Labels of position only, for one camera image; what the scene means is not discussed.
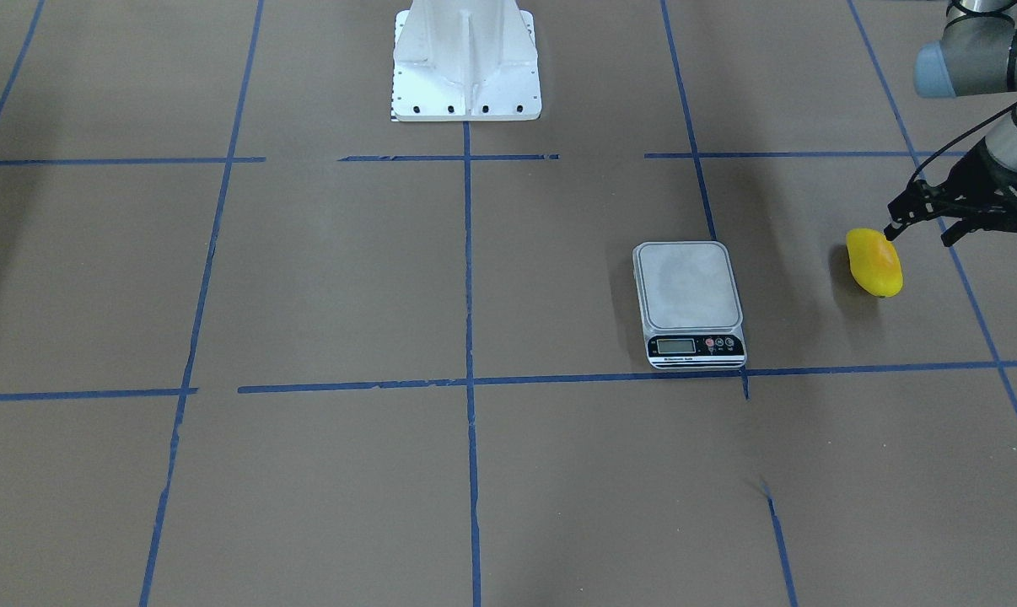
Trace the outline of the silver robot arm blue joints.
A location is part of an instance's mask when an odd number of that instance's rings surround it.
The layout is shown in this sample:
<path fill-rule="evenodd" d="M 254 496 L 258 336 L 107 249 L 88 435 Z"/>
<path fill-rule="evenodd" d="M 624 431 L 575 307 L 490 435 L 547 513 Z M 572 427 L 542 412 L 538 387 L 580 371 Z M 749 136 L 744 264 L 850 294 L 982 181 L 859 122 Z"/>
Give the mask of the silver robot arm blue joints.
<path fill-rule="evenodd" d="M 924 99 L 1017 93 L 1017 1 L 949 1 L 943 34 L 918 51 Z M 992 161 L 1017 174 L 1017 104 L 986 137 Z"/>

